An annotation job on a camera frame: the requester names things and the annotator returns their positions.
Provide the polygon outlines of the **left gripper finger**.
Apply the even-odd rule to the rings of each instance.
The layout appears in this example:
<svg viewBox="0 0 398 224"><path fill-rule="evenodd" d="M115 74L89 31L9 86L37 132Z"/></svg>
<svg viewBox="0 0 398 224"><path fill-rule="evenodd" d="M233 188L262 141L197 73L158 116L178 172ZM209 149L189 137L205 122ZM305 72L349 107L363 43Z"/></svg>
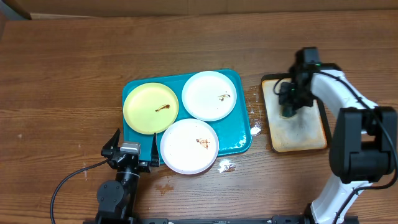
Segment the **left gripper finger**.
<svg viewBox="0 0 398 224"><path fill-rule="evenodd" d="M117 129L111 139L102 147L101 155L103 157L112 157L113 154L118 150L120 134L121 130Z"/></svg>
<svg viewBox="0 0 398 224"><path fill-rule="evenodd" d="M160 166L160 157L159 150L157 147L157 133L154 133L152 139L152 147L150 152L150 166L151 167L159 167Z"/></svg>

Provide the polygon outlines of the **green yellow sponge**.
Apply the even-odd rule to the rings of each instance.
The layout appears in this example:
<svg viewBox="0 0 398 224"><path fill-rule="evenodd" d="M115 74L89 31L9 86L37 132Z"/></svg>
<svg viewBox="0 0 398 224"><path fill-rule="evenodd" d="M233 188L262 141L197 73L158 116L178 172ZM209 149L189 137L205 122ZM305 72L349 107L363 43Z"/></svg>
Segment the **green yellow sponge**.
<svg viewBox="0 0 398 224"><path fill-rule="evenodd" d="M296 113L297 112L293 109L292 106L289 106L289 105L282 106L282 116L283 117L291 118L294 115L296 115Z"/></svg>

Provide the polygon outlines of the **yellow plate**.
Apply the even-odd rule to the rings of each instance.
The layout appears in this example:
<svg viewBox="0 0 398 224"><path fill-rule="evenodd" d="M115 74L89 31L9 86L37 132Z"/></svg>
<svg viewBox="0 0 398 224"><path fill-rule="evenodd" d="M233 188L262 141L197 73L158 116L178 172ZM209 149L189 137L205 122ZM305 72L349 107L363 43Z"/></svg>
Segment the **yellow plate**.
<svg viewBox="0 0 398 224"><path fill-rule="evenodd" d="M140 134L165 131L177 119L178 111L176 94L161 83L137 86L127 95L123 104L125 122Z"/></svg>

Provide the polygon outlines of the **white plate with brown stain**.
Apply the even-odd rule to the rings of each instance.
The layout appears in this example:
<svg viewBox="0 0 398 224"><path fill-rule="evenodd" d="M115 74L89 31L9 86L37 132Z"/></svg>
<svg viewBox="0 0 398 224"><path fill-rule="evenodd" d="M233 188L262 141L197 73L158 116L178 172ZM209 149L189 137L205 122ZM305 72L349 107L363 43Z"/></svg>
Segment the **white plate with brown stain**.
<svg viewBox="0 0 398 224"><path fill-rule="evenodd" d="M202 121L221 120L232 112L237 101L233 82L216 71L199 72L190 77L182 90L188 113Z"/></svg>

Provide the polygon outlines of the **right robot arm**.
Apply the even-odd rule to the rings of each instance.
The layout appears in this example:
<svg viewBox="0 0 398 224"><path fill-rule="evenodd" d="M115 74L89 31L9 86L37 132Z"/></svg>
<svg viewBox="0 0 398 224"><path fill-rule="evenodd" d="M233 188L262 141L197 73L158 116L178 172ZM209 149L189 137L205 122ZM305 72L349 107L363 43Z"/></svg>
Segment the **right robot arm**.
<svg viewBox="0 0 398 224"><path fill-rule="evenodd" d="M290 118L314 100L336 116L329 163L332 176L308 208L309 223L354 223L345 213L365 190L383 190L397 182L397 111L368 100L335 63L321 62L316 47L295 54L290 82L277 96L282 116Z"/></svg>

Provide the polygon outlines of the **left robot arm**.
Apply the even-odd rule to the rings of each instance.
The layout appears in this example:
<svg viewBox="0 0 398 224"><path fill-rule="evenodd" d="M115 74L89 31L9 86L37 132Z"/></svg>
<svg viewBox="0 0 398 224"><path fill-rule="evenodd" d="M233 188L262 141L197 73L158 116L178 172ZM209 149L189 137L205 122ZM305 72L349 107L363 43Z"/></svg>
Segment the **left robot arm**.
<svg viewBox="0 0 398 224"><path fill-rule="evenodd" d="M101 184L97 191L99 206L95 223L142 223L139 215L133 212L138 183L142 173L160 166L156 133L148 161L139 158L141 145L138 142L124 142L119 146L120 134L117 130L101 150L101 155L107 158L106 163L116 170L116 177Z"/></svg>

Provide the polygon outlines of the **black tray with soapy water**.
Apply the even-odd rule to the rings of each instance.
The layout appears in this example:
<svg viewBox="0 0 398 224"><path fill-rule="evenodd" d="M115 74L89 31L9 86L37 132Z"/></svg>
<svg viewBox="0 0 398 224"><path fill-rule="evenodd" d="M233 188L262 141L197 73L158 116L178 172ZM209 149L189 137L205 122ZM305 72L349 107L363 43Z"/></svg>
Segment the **black tray with soapy water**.
<svg viewBox="0 0 398 224"><path fill-rule="evenodd" d="M282 116L279 97L274 90L279 90L282 82L289 81L287 73L264 75L261 80L272 149L293 152L328 148L331 132L321 101L314 100L312 107L304 106L290 118Z"/></svg>

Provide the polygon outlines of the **pale pink plate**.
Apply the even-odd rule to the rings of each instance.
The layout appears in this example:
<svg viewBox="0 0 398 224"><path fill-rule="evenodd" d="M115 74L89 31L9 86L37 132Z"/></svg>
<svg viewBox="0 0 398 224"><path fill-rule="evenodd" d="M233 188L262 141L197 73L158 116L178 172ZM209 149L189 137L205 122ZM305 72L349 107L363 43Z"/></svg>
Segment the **pale pink plate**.
<svg viewBox="0 0 398 224"><path fill-rule="evenodd" d="M199 174L212 166L219 151L215 130L199 119L182 119L171 125L160 141L164 163L174 172Z"/></svg>

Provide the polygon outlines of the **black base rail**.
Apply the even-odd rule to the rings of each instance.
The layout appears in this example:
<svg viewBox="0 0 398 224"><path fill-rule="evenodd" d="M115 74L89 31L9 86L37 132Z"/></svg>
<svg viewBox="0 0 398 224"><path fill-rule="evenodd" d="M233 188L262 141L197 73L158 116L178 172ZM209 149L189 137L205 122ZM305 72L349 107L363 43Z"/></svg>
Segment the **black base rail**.
<svg viewBox="0 0 398 224"><path fill-rule="evenodd" d="M232 218L232 219L182 219L168 220L167 218L146 218L141 220L107 220L84 221L83 224L102 223L141 223L141 224L311 224L315 223L310 217L305 215L276 215L272 218Z"/></svg>

